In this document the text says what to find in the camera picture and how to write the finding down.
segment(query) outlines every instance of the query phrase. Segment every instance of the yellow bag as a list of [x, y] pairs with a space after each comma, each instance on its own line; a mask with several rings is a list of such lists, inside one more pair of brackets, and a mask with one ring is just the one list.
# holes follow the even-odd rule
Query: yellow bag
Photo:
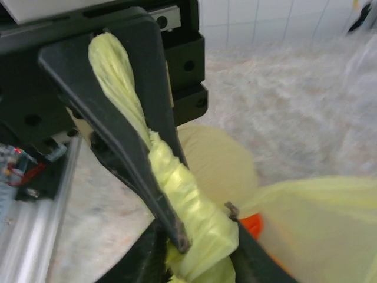
[[[178, 137], [201, 189], [220, 208], [231, 201], [248, 204], [258, 187], [253, 155], [223, 130], [187, 123], [178, 127]], [[249, 215], [241, 212], [240, 217]]]
[[178, 135], [202, 190], [219, 205], [234, 203], [242, 218], [261, 214], [260, 243], [300, 283], [377, 282], [377, 180], [334, 176], [257, 189], [251, 154], [221, 130], [186, 124]]

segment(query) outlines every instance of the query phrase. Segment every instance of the mounting hole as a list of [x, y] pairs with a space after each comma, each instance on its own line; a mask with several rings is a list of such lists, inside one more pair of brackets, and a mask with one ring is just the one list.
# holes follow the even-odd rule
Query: mounting hole
[[67, 137], [75, 137], [77, 136], [77, 134], [78, 134], [78, 131], [73, 129], [67, 132]]
[[203, 108], [207, 105], [208, 99], [207, 98], [201, 98], [198, 100], [198, 102], [195, 104], [196, 108]]
[[156, 22], [160, 28], [165, 28], [167, 26], [167, 18], [165, 16], [159, 16]]
[[186, 63], [184, 63], [184, 66], [183, 66], [184, 70], [186, 72], [191, 72], [194, 68], [195, 68], [195, 63], [194, 61], [190, 60], [190, 61], [187, 61]]
[[30, 127], [36, 127], [41, 124], [42, 118], [36, 114], [29, 114], [25, 116], [24, 122]]

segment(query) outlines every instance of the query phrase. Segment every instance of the yellow plastic bag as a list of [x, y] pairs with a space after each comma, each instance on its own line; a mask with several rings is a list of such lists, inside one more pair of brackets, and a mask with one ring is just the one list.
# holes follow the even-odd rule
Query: yellow plastic bag
[[224, 210], [227, 201], [237, 207], [249, 202], [258, 182], [253, 155], [242, 144], [221, 129], [194, 123], [179, 126], [178, 137], [202, 192]]
[[377, 282], [377, 180], [334, 176], [257, 189], [251, 154], [221, 130], [187, 124], [178, 133], [200, 187], [242, 217], [261, 214], [260, 243], [300, 283]]
[[192, 283], [234, 283], [229, 255], [238, 247], [238, 225], [198, 187], [194, 175], [173, 156], [158, 133], [147, 127], [134, 89], [128, 54], [110, 33], [96, 36], [88, 58], [104, 95], [137, 131], [149, 150], [148, 159], [160, 190], [184, 223], [191, 242], [184, 255], [168, 243], [166, 264], [177, 278]]
[[377, 282], [377, 180], [324, 177], [261, 188], [260, 243], [302, 283]]

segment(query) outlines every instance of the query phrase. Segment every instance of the black plastic bracket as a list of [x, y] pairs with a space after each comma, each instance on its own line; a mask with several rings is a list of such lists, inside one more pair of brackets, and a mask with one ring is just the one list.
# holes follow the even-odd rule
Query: black plastic bracket
[[[166, 72], [166, 59], [160, 28], [141, 8], [130, 8], [118, 15], [118, 20], [101, 27], [114, 34], [128, 52], [133, 67], [135, 89], [141, 101], [150, 129], [159, 132], [175, 156], [186, 164], [177, 137], [170, 90]], [[94, 150], [100, 160], [109, 152], [115, 153], [154, 216], [160, 221], [172, 243], [180, 252], [186, 252], [190, 242], [184, 226], [168, 200], [160, 192], [148, 160], [148, 150], [132, 125], [104, 95], [88, 60], [88, 45], [100, 30], [61, 41], [42, 48], [39, 63], [62, 90], [61, 100], [81, 115], [102, 140], [102, 150]], [[109, 169], [113, 164], [106, 164]]]

